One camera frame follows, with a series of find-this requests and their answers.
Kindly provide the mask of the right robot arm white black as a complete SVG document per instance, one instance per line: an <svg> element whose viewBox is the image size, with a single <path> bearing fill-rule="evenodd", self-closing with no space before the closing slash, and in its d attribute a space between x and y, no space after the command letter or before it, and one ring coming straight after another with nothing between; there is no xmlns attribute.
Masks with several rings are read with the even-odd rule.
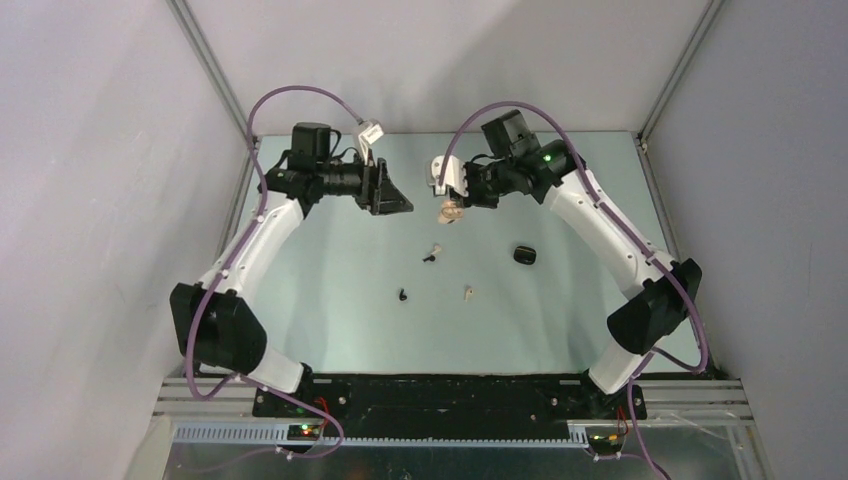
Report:
<svg viewBox="0 0 848 480"><path fill-rule="evenodd" d="M596 181L573 142L545 112L522 102L483 125L487 164L461 161L454 134L429 166L428 182L444 197L440 220L452 223L470 207L494 209L511 193L532 197L569 225L612 275L625 304L607 319L611 341L589 367L581 392L585 411L606 418L622 403L622 390L647 365L657 346L684 321L697 320L694 299L702 278L692 259L678 261L656 247L626 218ZM543 145L522 113L549 124L558 139Z"/></svg>

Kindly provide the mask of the beige earbud charging case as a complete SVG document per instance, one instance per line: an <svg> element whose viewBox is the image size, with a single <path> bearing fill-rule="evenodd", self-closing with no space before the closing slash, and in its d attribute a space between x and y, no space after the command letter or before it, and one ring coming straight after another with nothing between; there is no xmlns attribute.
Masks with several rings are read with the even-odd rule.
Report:
<svg viewBox="0 0 848 480"><path fill-rule="evenodd" d="M440 206L438 222L443 225L453 224L464 218L465 209L452 200L446 200Z"/></svg>

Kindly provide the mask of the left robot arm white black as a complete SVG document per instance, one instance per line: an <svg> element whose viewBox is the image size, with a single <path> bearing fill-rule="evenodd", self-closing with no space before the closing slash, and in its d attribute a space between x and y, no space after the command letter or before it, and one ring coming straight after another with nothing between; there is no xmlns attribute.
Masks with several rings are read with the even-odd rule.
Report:
<svg viewBox="0 0 848 480"><path fill-rule="evenodd" d="M246 376L278 391L277 402L292 416L316 403L304 382L309 368L273 347L250 304L285 240L324 197L350 197L373 216L411 212L413 204L392 183L387 162L372 147L384 132L375 120L354 131L350 162L331 142L340 132L327 124L300 122L291 145L261 177L259 203L213 266L170 295L179 350L190 364L201 362Z"/></svg>

